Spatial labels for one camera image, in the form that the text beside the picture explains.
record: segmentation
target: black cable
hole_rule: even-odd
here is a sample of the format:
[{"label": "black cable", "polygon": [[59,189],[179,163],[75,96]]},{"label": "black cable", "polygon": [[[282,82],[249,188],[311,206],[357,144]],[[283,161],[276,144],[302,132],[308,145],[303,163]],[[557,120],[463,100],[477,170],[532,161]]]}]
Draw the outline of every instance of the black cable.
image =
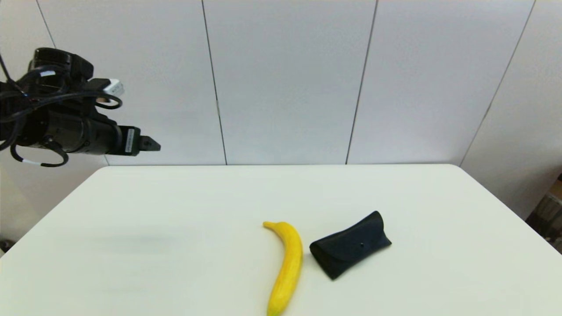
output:
[{"label": "black cable", "polygon": [[16,124],[12,128],[12,133],[8,138],[0,144],[0,151],[12,146],[12,144],[16,141],[17,136],[20,134],[21,129],[24,127],[25,118],[21,118],[16,121]]},{"label": "black cable", "polygon": [[2,59],[2,55],[0,54],[0,65],[2,65],[2,71],[4,72],[4,75],[6,76],[6,80],[9,83],[13,83],[12,78],[10,78],[10,74],[8,73],[8,70],[6,69],[6,65],[4,64],[4,60]]},{"label": "black cable", "polygon": [[66,94],[62,94],[60,96],[56,96],[56,97],[41,99],[39,102],[37,102],[36,105],[34,105],[34,108],[37,109],[37,108],[42,107],[44,105],[56,103],[56,102],[61,102],[61,101],[64,101],[64,100],[71,100],[71,99],[76,99],[76,98],[86,98],[86,97],[105,98],[105,99],[109,99],[109,100],[113,100],[113,101],[117,102],[116,105],[112,105],[112,106],[96,102],[96,106],[101,107],[103,109],[108,109],[108,110],[118,109],[123,104],[123,101],[121,101],[121,99],[119,99],[118,97],[113,96],[111,94],[107,94],[107,93],[103,93],[103,92],[97,92],[97,91],[81,91],[81,92],[66,93]]},{"label": "black cable", "polygon": [[86,98],[86,97],[105,98],[105,99],[109,99],[109,100],[113,100],[113,101],[117,102],[116,105],[112,105],[112,106],[96,102],[96,106],[101,107],[103,109],[114,110],[114,109],[120,108],[121,105],[123,105],[123,101],[121,99],[119,99],[118,97],[113,96],[111,94],[103,93],[103,92],[82,91],[82,92],[65,93],[65,94],[61,94],[59,96],[42,98],[39,101],[32,104],[32,106],[28,107],[27,109],[21,110],[21,111],[16,112],[16,113],[12,113],[12,114],[4,117],[4,118],[0,118],[0,123],[8,123],[8,122],[17,120],[17,119],[37,110],[38,108],[40,108],[42,106],[45,106],[45,105],[49,105],[49,104],[52,104],[52,103],[57,103],[57,102],[65,101],[65,100],[71,100],[71,99],[77,99],[77,98]]}]

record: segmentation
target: yellow banana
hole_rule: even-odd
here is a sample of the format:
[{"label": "yellow banana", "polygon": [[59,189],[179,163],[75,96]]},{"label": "yellow banana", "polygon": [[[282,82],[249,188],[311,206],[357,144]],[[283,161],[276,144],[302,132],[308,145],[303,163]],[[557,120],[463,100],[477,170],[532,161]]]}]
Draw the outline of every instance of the yellow banana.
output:
[{"label": "yellow banana", "polygon": [[302,242],[297,230],[285,222],[264,222],[264,227],[274,231],[285,245],[285,259],[279,271],[271,296],[269,297],[268,316],[281,314],[297,287],[302,267]]}]

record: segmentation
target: white label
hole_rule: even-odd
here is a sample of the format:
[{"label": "white label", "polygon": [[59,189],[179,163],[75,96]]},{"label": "white label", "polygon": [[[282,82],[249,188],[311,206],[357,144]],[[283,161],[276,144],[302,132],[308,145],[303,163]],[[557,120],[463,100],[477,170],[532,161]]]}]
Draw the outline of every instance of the white label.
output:
[{"label": "white label", "polygon": [[135,137],[135,130],[133,128],[129,129],[127,132],[127,143],[125,144],[125,152],[133,151],[133,138]]},{"label": "white label", "polygon": [[52,76],[52,75],[56,75],[56,72],[54,72],[52,70],[47,70],[47,71],[44,71],[44,72],[40,73],[39,75],[41,77]]}]

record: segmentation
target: camera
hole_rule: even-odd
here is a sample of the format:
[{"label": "camera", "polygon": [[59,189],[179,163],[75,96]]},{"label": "camera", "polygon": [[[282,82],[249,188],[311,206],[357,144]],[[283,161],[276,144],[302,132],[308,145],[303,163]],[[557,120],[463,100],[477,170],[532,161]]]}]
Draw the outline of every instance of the camera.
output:
[{"label": "camera", "polygon": [[[136,156],[159,151],[160,145],[133,126],[118,125],[97,111],[122,105],[124,92],[117,79],[92,79],[93,65],[76,54],[54,48],[38,48],[28,73],[0,83],[0,150],[10,148],[21,162],[57,167],[68,154]],[[59,154],[63,162],[38,163],[22,158],[17,146],[44,148]]]}]

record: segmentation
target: white table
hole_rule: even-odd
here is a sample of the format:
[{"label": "white table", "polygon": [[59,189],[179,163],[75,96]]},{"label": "white table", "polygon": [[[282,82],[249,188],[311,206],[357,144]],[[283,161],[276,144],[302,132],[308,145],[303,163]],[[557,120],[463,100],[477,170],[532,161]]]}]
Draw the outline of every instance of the white table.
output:
[{"label": "white table", "polygon": [[[308,245],[374,210],[392,246],[332,282]],[[265,315],[305,247],[286,316],[555,315],[562,256],[451,165],[103,168],[1,260],[0,315]]]}]

